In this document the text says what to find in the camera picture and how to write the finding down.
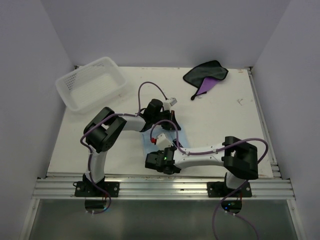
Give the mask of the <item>light blue towel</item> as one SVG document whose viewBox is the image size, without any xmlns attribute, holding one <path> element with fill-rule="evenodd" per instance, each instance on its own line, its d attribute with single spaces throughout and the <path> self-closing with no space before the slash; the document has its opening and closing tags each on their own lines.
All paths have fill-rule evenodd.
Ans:
<svg viewBox="0 0 320 240">
<path fill-rule="evenodd" d="M 151 143 L 150 132 L 151 132 L 151 130 L 149 129 L 146 132 L 141 133 L 142 148 L 143 148 L 143 154 L 145 157 L 147 156 L 148 153 L 155 152 L 155 151 L 159 150 L 159 148 L 156 145 Z M 166 138 L 171 143 L 176 141 L 175 130 L 173 130 L 173 131 L 164 130 L 161 126 L 157 125 L 152 132 L 152 136 L 155 138 L 155 137 L 158 137 L 158 135 L 160 135 L 160 134 L 165 134 Z M 180 143 L 181 147 L 186 147 L 186 148 L 190 147 L 188 139 L 187 139 L 187 135 L 185 133 L 185 129 L 183 128 L 183 126 L 181 126 L 181 130 L 178 131 L 178 138 L 179 138 L 179 143 Z"/>
</svg>

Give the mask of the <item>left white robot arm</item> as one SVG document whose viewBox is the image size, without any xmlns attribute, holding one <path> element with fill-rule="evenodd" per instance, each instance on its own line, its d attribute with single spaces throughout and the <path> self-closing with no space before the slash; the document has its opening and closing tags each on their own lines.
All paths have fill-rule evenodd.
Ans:
<svg viewBox="0 0 320 240">
<path fill-rule="evenodd" d="M 142 113 L 115 113 L 111 108 L 104 107 L 84 128 L 80 142 L 89 149 L 88 167 L 85 178 L 89 180 L 86 190 L 92 196 L 103 193 L 105 178 L 104 167 L 108 150 L 115 144 L 123 131 L 144 133 L 161 120 L 172 121 L 178 130 L 181 129 L 175 112 L 171 109 L 177 103 L 172 97 L 164 102 L 152 99 Z"/>
</svg>

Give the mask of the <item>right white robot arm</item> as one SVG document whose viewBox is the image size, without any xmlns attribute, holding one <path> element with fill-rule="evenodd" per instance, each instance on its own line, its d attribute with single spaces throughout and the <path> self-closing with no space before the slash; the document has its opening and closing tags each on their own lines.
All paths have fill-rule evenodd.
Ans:
<svg viewBox="0 0 320 240">
<path fill-rule="evenodd" d="M 172 145 L 152 151 L 145 158 L 145 168 L 166 175 L 203 166 L 227 169 L 222 189 L 227 196 L 232 197 L 241 190 L 241 184 L 245 181 L 258 179 L 258 149 L 245 140 L 227 136 L 216 145 L 198 148 Z"/>
</svg>

